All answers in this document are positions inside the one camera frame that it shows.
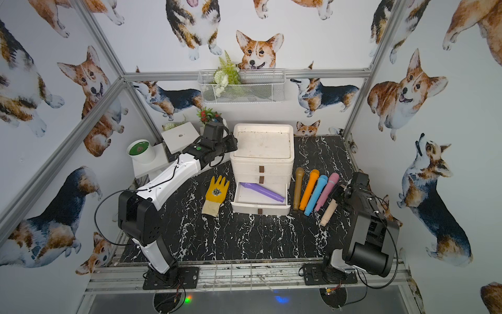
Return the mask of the white drawer cabinet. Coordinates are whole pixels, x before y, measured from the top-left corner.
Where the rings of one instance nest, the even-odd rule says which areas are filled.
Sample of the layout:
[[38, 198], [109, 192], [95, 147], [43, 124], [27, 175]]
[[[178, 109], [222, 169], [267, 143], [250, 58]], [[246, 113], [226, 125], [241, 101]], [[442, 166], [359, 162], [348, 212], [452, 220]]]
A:
[[[233, 130], [237, 150], [230, 153], [236, 190], [234, 213], [286, 216], [294, 165], [294, 131], [289, 124], [237, 124]], [[279, 202], [241, 183], [256, 183], [285, 197]]]

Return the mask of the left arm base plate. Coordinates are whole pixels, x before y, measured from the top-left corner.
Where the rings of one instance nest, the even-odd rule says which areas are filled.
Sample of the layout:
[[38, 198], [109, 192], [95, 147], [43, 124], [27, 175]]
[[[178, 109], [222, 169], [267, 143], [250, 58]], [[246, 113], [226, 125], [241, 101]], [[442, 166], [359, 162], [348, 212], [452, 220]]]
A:
[[195, 289], [199, 278], [199, 267], [175, 267], [161, 274], [151, 267], [144, 274], [143, 290], [176, 289], [179, 285], [185, 289]]

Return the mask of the pink microphone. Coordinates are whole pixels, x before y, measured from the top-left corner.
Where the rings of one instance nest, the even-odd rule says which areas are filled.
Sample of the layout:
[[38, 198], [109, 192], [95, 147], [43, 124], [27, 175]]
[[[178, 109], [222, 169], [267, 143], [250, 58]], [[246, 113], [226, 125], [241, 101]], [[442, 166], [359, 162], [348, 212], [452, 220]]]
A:
[[322, 193], [316, 203], [316, 207], [315, 207], [316, 212], [318, 212], [322, 208], [322, 206], [324, 206], [324, 204], [326, 203], [326, 201], [328, 199], [328, 196], [331, 194], [333, 188], [338, 183], [339, 178], [340, 178], [340, 176], [338, 173], [332, 173], [329, 176], [327, 184], [324, 187], [324, 189], [323, 189], [323, 191], [322, 191]]

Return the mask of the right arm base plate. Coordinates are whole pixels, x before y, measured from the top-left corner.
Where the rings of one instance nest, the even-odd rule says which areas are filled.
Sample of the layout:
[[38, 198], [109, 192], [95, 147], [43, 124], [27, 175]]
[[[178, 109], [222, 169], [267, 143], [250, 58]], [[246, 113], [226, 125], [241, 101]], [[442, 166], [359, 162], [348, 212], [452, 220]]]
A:
[[307, 286], [356, 284], [355, 273], [346, 273], [320, 263], [303, 264], [298, 271]]

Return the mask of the gold microphone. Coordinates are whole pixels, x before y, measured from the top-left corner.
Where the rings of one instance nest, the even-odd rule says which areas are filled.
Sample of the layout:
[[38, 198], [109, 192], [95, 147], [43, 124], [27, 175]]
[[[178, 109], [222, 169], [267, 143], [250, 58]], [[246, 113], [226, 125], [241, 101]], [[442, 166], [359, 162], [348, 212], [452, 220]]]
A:
[[305, 175], [305, 170], [302, 167], [298, 167], [295, 170], [295, 188], [294, 188], [294, 200], [293, 200], [294, 211], [299, 210], [304, 175]]

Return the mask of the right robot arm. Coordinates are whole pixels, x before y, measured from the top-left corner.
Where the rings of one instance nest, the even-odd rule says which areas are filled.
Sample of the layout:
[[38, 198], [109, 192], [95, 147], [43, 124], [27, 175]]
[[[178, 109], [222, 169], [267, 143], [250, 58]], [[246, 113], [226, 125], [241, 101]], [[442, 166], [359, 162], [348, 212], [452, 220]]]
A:
[[342, 209], [350, 215], [350, 226], [343, 247], [324, 257], [323, 270], [342, 280], [351, 269], [388, 276], [397, 255], [400, 226], [384, 216], [382, 202], [370, 189], [369, 176], [353, 173], [349, 184], [337, 185], [330, 197], [321, 225], [327, 225], [333, 213]]

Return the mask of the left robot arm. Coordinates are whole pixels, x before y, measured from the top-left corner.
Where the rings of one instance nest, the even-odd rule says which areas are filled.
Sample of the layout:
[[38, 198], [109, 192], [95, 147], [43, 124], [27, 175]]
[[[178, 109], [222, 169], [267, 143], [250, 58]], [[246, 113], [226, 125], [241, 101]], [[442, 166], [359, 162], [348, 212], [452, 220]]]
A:
[[165, 171], [138, 190], [125, 190], [118, 198], [118, 227], [137, 244], [160, 274], [176, 267], [176, 260], [162, 239], [162, 205], [188, 179], [199, 174], [215, 158], [237, 150], [237, 139], [222, 120], [206, 124], [204, 133], [188, 145]]

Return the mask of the blue microphone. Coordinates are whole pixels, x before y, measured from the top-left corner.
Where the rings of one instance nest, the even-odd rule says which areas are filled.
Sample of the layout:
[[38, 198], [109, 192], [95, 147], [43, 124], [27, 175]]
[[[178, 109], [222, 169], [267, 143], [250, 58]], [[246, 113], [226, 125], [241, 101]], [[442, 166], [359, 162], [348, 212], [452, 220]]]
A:
[[313, 190], [311, 197], [309, 199], [309, 202], [307, 203], [307, 206], [304, 210], [305, 216], [309, 216], [313, 212], [315, 205], [316, 205], [324, 187], [327, 185], [327, 183], [328, 183], [328, 177], [326, 175], [321, 175], [318, 178], [318, 180], [316, 182], [316, 187]]

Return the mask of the beige microphone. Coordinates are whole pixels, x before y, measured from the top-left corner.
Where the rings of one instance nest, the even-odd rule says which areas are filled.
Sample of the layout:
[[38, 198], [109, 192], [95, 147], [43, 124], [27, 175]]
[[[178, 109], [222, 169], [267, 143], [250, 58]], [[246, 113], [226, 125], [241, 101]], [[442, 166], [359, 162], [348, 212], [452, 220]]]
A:
[[338, 203], [336, 200], [333, 199], [332, 201], [330, 201], [325, 213], [323, 214], [323, 216], [321, 218], [320, 226], [325, 227], [328, 224], [328, 222], [332, 218], [334, 212], [336, 211], [337, 206], [338, 206]]

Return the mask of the orange microphone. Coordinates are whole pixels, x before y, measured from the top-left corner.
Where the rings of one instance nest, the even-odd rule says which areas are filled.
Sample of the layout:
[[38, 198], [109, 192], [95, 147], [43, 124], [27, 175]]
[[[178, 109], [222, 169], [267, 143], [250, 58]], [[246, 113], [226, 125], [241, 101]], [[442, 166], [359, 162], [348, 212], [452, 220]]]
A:
[[301, 211], [306, 210], [308, 202], [311, 198], [311, 194], [315, 188], [316, 182], [320, 176], [320, 172], [318, 170], [312, 170], [309, 175], [309, 180], [307, 186], [305, 188], [304, 194], [299, 204], [299, 209]]

